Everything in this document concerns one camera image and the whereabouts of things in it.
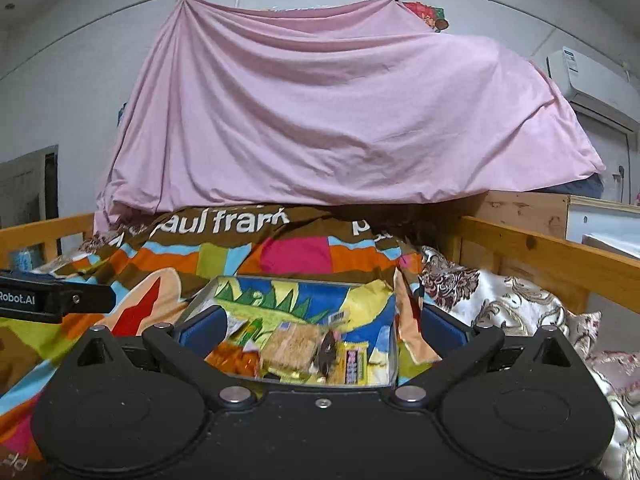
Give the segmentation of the clear rice crisp bar pack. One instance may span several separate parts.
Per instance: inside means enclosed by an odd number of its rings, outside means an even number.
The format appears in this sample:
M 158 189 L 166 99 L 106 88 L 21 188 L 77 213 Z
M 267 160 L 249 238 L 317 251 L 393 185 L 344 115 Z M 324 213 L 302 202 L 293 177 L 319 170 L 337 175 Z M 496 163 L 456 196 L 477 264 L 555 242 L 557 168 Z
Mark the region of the clear rice crisp bar pack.
M 260 350 L 266 367 L 307 374 L 326 331 L 311 324 L 281 323 Z

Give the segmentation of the orange snack packet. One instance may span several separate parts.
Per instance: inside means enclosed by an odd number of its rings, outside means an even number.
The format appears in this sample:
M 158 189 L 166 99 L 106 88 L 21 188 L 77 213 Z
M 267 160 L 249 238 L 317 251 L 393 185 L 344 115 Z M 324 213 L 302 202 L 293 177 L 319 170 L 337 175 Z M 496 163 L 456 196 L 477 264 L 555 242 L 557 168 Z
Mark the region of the orange snack packet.
M 224 374 L 257 378 L 260 376 L 258 351 L 245 351 L 236 344 L 223 341 L 205 358 L 205 362 Z

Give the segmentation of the floral satin blanket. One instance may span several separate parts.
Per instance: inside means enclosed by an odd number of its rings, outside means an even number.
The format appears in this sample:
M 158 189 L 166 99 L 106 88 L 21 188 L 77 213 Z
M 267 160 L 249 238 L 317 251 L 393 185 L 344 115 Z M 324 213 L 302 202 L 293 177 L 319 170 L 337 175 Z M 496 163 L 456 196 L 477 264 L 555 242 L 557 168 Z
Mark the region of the floral satin blanket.
M 602 314 L 574 314 L 561 300 L 525 278 L 460 266 L 436 249 L 421 248 L 420 283 L 432 304 L 467 326 L 498 326 L 508 336 L 532 336 L 559 327 L 608 399 L 615 418 L 612 440 L 600 463 L 610 479 L 639 477 L 639 355 L 598 351 Z

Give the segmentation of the colourful paul frank quilt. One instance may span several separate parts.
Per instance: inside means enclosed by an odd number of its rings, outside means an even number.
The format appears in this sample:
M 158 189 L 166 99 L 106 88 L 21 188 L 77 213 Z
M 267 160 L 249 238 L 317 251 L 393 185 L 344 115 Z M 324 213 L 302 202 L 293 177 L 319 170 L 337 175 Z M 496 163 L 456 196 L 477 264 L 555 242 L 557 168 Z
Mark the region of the colourful paul frank quilt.
M 110 314 L 71 314 L 60 324 L 1 320 L 1 467 L 5 479 L 39 479 L 43 461 L 30 416 L 43 386 L 90 326 L 138 336 L 175 322 L 189 301 L 223 275 L 391 283 L 396 272 L 419 285 L 423 258 L 401 231 L 402 209 L 354 218 L 303 206 L 186 208 L 144 229 L 93 240 L 80 256 L 58 260 L 53 274 L 108 285 Z

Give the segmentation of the colourful dinosaur metal tray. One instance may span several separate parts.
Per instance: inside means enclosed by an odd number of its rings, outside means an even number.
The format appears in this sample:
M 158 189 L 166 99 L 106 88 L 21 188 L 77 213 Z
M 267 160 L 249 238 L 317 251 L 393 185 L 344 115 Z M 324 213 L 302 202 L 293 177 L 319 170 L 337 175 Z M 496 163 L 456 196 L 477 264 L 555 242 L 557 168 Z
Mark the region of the colourful dinosaur metal tray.
M 341 341 L 365 342 L 368 383 L 364 388 L 391 385 L 398 375 L 396 301 L 389 284 L 295 281 L 256 276 L 218 276 L 201 290 L 178 317 L 183 323 L 211 307 L 227 315 L 224 341 L 245 351 L 258 351 L 283 322 L 318 325 L 326 331 L 307 374 L 266 367 L 260 356 L 260 382 L 318 387 L 328 378 Z

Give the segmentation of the pink bed sheet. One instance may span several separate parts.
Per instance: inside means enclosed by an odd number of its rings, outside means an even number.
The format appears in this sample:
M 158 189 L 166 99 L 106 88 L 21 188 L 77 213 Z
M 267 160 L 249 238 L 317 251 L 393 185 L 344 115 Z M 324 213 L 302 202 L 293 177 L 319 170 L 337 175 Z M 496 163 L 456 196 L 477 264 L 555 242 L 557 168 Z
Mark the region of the pink bed sheet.
M 605 170 L 559 87 L 397 0 L 179 0 L 127 102 L 94 227 L 185 206 L 425 204 Z

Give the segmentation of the white air conditioner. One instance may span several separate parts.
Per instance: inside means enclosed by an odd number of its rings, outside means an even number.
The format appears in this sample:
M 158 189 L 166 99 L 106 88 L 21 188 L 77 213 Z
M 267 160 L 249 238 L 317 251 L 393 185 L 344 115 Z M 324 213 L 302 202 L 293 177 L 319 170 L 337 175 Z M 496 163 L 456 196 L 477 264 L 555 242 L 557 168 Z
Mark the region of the white air conditioner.
M 551 79 L 567 101 L 587 110 L 639 121 L 639 92 L 620 75 L 571 48 L 547 56 Z

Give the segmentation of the wooden bed frame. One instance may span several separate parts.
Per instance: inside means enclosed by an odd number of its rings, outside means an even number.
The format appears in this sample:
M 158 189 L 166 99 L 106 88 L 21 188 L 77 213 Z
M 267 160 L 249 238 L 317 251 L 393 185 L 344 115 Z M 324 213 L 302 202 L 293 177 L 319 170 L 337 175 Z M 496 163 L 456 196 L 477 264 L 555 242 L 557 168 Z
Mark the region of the wooden bed frame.
M 568 207 L 586 198 L 487 192 L 462 200 L 411 206 L 339 206 L 337 214 L 384 220 L 415 218 L 425 243 L 456 263 L 494 273 L 514 271 L 553 292 L 576 313 L 591 294 L 639 311 L 639 261 L 568 240 Z

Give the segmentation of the red floral wall cloth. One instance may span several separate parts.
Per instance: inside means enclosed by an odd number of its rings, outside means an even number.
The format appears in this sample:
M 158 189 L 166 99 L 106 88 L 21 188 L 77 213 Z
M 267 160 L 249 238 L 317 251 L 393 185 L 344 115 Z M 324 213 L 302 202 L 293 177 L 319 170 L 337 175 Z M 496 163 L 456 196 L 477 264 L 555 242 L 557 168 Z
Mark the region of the red floral wall cloth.
M 449 27 L 443 8 L 428 6 L 420 1 L 406 1 L 404 6 L 413 14 L 416 14 L 434 32 L 442 32 Z

